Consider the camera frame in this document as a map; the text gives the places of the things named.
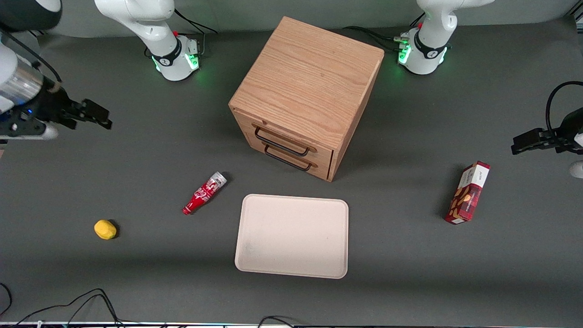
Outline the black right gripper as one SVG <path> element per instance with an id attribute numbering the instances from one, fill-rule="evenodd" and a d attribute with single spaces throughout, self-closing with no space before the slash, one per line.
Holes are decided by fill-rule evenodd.
<path id="1" fill-rule="evenodd" d="M 77 123 L 87 122 L 111 129 L 113 123 L 109 120 L 110 112 L 96 102 L 84 99 L 75 102 L 67 92 L 60 88 L 50 92 L 54 82 L 44 82 L 38 94 L 26 104 L 31 115 L 38 120 L 63 125 L 68 129 L 76 129 Z"/>

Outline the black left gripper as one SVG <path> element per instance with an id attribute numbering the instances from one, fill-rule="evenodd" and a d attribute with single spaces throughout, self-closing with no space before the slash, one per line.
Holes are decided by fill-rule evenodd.
<path id="1" fill-rule="evenodd" d="M 571 152 L 582 155 L 582 129 L 583 108 L 579 108 L 567 114 L 558 128 L 552 128 L 548 123 L 549 131 L 534 128 L 514 137 L 511 146 L 512 155 L 550 148 L 553 148 L 557 154 Z"/>

